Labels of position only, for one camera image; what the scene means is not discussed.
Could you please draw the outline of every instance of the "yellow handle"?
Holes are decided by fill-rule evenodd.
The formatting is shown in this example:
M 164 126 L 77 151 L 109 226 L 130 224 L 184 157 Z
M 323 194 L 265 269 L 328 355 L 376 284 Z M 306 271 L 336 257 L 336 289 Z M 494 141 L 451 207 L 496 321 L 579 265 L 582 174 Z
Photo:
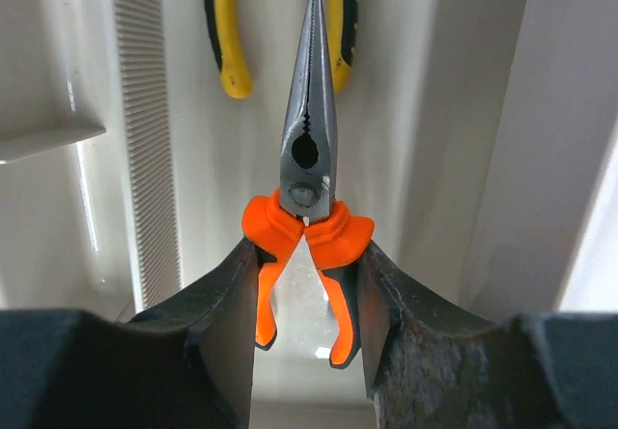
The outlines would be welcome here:
M 328 43 L 335 92 L 348 85 L 357 28 L 358 0 L 327 0 Z M 221 84 L 232 98 L 249 97 L 251 74 L 244 61 L 237 19 L 237 0 L 205 0 L 212 51 Z

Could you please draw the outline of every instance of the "pliers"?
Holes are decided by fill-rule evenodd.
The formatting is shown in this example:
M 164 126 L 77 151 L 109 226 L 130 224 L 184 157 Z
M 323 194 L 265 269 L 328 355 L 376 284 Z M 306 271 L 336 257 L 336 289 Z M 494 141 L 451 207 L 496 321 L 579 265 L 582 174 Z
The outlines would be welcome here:
M 258 278 L 257 346 L 267 350 L 276 338 L 270 295 L 304 234 L 339 323 L 330 365 L 344 368 L 360 347 L 356 261 L 371 241 L 374 222 L 351 215 L 335 199 L 337 122 L 328 54 L 322 0 L 308 0 L 283 128 L 280 187 L 249 202 L 242 230 L 270 256 Z
M 335 91 L 348 84 L 356 42 L 358 0 L 328 0 L 328 40 Z M 242 54 L 237 0 L 204 0 L 212 52 L 221 84 L 232 98 L 247 98 L 253 89 L 251 74 Z

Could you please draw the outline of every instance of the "metal jaw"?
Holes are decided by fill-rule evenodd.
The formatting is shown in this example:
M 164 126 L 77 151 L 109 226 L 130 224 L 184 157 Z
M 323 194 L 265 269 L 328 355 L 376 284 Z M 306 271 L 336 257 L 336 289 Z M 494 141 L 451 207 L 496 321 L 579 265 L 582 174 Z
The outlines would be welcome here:
M 281 143 L 280 205 L 309 222 L 335 202 L 337 123 L 322 0 L 308 0 Z

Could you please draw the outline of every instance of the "ribbed panel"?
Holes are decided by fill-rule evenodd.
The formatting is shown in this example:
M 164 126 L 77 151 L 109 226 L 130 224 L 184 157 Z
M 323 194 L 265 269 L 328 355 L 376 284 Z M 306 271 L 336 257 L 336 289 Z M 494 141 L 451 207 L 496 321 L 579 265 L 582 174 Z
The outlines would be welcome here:
M 160 0 L 114 0 L 144 307 L 181 287 Z

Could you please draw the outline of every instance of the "plier handle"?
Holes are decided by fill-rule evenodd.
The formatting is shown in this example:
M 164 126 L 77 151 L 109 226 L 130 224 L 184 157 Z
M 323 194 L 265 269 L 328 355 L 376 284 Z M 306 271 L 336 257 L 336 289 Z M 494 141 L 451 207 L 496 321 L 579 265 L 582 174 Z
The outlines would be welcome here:
M 204 0 L 212 52 L 221 84 L 232 98 L 247 98 L 253 89 L 242 52 L 237 0 Z M 348 84 L 358 27 L 358 0 L 328 0 L 330 65 L 336 92 Z

